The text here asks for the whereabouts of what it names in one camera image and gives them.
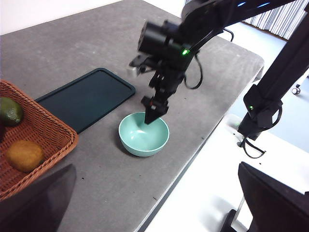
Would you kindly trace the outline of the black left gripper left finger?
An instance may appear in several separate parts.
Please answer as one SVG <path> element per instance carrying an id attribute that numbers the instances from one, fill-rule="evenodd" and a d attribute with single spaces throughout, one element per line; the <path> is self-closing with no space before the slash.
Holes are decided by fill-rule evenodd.
<path id="1" fill-rule="evenodd" d="M 70 203 L 76 168 L 70 164 L 0 202 L 2 232 L 56 232 Z"/>

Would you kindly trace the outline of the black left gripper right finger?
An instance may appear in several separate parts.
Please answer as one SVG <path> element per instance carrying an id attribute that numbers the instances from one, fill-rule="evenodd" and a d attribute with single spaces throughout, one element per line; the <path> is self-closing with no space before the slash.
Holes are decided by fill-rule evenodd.
<path id="1" fill-rule="evenodd" d="M 307 232 L 309 193 L 300 193 L 241 162 L 239 181 L 253 216 L 250 232 Z"/>

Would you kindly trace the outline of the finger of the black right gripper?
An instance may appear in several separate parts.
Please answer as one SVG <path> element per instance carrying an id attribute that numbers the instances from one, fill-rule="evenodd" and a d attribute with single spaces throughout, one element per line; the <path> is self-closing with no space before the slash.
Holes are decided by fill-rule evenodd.
<path id="1" fill-rule="evenodd" d="M 154 110 L 152 108 L 146 108 L 145 109 L 145 117 L 144 117 L 144 123 L 149 125 L 155 120 L 157 120 L 159 117 L 161 117 L 160 113 L 157 110 Z"/>

